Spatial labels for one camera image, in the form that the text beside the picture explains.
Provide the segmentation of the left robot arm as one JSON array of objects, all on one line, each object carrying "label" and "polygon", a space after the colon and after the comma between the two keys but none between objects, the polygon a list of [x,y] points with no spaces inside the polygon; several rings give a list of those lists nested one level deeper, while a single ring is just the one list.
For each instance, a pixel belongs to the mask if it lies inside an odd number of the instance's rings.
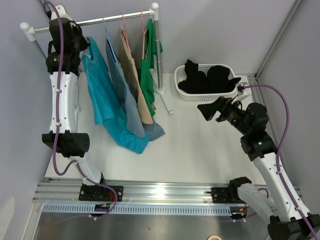
[{"label": "left robot arm", "polygon": [[109,190],[103,174],[89,158],[89,135],[78,131],[80,52],[90,44],[80,26],[66,17],[51,20],[49,31],[52,40],[45,63],[52,87],[52,117],[49,133],[42,134],[42,142],[52,149],[53,168],[58,176],[75,166],[83,177],[79,200],[102,201]]}]

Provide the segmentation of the teal t shirt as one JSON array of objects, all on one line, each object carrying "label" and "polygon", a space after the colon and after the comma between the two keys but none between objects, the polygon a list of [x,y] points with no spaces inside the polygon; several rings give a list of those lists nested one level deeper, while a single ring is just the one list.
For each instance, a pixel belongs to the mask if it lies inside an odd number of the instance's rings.
[{"label": "teal t shirt", "polygon": [[87,77],[94,122],[96,125],[103,125],[119,146],[141,154],[149,142],[149,137],[138,137],[128,130],[127,116],[120,104],[101,51],[91,36],[86,39],[90,45],[82,55],[81,61]]}]

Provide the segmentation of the light blue wire hanger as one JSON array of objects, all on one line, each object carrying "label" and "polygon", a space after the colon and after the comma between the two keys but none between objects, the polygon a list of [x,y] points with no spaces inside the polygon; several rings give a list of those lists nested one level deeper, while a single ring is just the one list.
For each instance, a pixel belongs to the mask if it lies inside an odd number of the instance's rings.
[{"label": "light blue wire hanger", "polygon": [[107,42],[107,45],[109,47],[109,50],[111,52],[111,55],[112,55],[112,58],[113,58],[113,61],[116,63],[116,64],[119,64],[119,59],[118,59],[118,56],[116,55],[114,49],[113,49],[113,46],[111,44],[111,40],[110,40],[110,36],[109,36],[109,33],[108,33],[108,29],[107,29],[107,24],[106,24],[106,21],[104,19],[103,20],[103,25],[104,25],[104,28],[105,28],[105,33],[106,33],[106,42]]}]

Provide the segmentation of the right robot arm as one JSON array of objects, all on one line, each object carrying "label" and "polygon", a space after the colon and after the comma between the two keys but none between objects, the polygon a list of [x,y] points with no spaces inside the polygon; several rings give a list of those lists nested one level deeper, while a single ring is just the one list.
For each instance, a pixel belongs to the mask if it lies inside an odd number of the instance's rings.
[{"label": "right robot arm", "polygon": [[267,108],[257,102],[245,110],[240,106],[239,101],[222,96],[197,108],[206,121],[219,112],[217,122],[227,121],[242,134],[241,147],[262,175],[272,198],[263,195],[247,177],[230,180],[228,198],[248,204],[266,222],[272,240],[317,239],[320,216],[312,214],[303,203],[277,158],[278,149],[266,132]]}]

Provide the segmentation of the grey blue t shirt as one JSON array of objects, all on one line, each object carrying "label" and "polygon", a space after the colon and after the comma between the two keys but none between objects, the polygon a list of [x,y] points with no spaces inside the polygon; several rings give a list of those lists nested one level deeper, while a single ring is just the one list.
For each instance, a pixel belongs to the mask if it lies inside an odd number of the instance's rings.
[{"label": "grey blue t shirt", "polygon": [[165,135],[163,128],[156,122],[152,124],[142,123],[136,99],[131,93],[131,89],[109,38],[106,39],[105,45],[111,81],[126,116],[126,128],[136,137],[144,138],[149,136],[151,141]]}]

